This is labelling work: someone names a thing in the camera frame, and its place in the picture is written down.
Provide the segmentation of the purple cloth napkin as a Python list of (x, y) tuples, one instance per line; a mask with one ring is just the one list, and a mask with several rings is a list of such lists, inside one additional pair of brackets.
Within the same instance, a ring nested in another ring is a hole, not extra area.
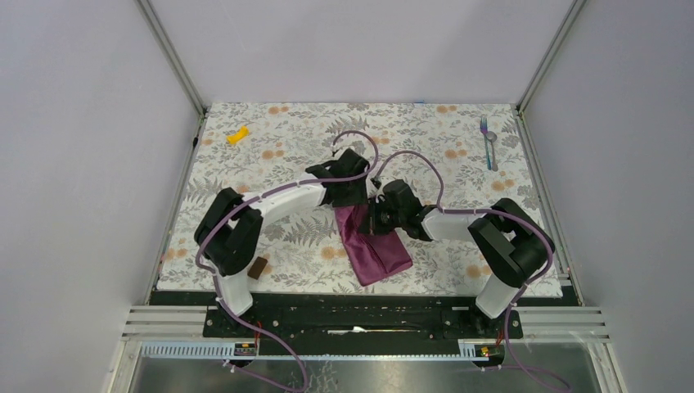
[(337, 207), (334, 211), (342, 245), (361, 286), (380, 282), (413, 266), (412, 257), (396, 232), (368, 232), (367, 205)]

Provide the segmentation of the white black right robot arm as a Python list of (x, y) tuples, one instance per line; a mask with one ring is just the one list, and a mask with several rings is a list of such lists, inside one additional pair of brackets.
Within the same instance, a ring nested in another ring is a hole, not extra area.
[(492, 336), (510, 305), (521, 296), (535, 274), (552, 263), (553, 240), (512, 199), (502, 198), (489, 208), (451, 210), (424, 205), (403, 181), (386, 184), (373, 197), (358, 230), (384, 237), (400, 229), (423, 242), (474, 242), (491, 269), (469, 316), (471, 330)]

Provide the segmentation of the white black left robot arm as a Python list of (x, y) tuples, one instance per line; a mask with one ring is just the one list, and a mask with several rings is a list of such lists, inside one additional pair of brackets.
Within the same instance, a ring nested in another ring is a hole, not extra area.
[(250, 279), (259, 236), (270, 224), (289, 215), (319, 206), (345, 207), (367, 199), (366, 177), (372, 168), (367, 159), (348, 148), (334, 160), (308, 167), (301, 177), (256, 196), (245, 196), (231, 187), (214, 198), (194, 232), (199, 246), (196, 264), (212, 265), (218, 302), (226, 310), (223, 326), (236, 337), (254, 325)]

